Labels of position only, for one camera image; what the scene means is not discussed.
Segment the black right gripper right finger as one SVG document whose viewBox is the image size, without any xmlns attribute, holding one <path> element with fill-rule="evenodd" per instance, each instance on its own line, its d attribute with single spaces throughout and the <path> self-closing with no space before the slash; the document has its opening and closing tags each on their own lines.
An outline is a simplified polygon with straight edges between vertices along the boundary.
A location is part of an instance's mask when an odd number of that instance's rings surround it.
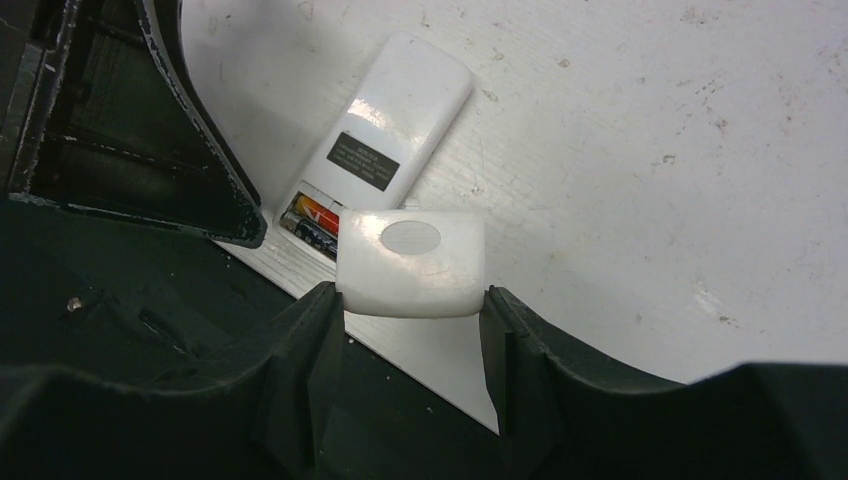
<svg viewBox="0 0 848 480">
<path fill-rule="evenodd" d="M 503 287 L 479 315 L 510 479 L 843 479 L 847 370 L 748 363 L 681 384 L 618 361 Z"/>
</svg>

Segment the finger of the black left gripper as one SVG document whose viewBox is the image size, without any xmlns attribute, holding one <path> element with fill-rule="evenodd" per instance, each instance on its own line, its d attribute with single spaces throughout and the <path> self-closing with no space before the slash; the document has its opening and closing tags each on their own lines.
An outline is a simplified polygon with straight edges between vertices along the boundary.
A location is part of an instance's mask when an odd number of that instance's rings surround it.
<svg viewBox="0 0 848 480">
<path fill-rule="evenodd" d="M 205 109 L 179 1 L 1 5 L 1 195 L 259 246 L 260 195 Z"/>
</svg>

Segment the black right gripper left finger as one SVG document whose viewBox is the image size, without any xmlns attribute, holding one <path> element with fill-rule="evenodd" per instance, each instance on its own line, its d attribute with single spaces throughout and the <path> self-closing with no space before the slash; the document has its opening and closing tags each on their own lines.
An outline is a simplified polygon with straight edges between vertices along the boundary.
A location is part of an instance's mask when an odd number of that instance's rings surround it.
<svg viewBox="0 0 848 480">
<path fill-rule="evenodd" d="M 344 346 L 316 285 L 245 337 L 139 385 L 59 365 L 1 371 L 5 479 L 311 477 Z"/>
</svg>

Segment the white battery compartment cover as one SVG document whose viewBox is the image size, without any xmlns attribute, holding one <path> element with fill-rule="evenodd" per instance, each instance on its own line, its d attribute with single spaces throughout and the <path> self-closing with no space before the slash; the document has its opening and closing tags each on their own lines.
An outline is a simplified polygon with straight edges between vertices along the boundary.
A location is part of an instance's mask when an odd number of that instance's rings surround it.
<svg viewBox="0 0 848 480">
<path fill-rule="evenodd" d="M 345 210 L 335 285 L 344 309 L 354 314 L 477 314 L 485 291 L 483 218 L 459 211 Z"/>
</svg>

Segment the red orange battery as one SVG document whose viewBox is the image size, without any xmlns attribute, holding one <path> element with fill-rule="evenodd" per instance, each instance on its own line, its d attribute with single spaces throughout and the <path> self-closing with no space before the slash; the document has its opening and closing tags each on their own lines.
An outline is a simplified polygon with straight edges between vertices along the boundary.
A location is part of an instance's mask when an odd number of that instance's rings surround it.
<svg viewBox="0 0 848 480">
<path fill-rule="evenodd" d="M 293 210 L 327 231 L 330 235 L 338 236 L 339 216 L 312 198 L 304 194 L 299 194 L 294 199 Z"/>
</svg>

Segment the white red remote control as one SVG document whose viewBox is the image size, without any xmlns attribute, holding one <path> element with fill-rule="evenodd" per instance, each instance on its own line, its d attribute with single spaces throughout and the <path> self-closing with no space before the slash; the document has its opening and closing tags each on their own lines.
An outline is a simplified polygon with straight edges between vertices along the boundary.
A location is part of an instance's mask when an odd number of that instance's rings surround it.
<svg viewBox="0 0 848 480">
<path fill-rule="evenodd" d="M 285 196 L 276 223 L 297 213 L 299 194 L 338 216 L 398 208 L 472 87 L 460 60 L 413 34 L 391 35 Z"/>
</svg>

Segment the black silver battery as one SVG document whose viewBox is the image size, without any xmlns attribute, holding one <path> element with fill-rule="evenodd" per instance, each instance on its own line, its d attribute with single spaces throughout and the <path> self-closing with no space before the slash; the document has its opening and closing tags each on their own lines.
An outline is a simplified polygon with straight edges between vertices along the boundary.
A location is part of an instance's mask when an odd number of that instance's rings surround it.
<svg viewBox="0 0 848 480">
<path fill-rule="evenodd" d="M 284 213 L 280 225 L 327 258 L 337 258 L 337 240 L 314 221 L 293 212 Z"/>
</svg>

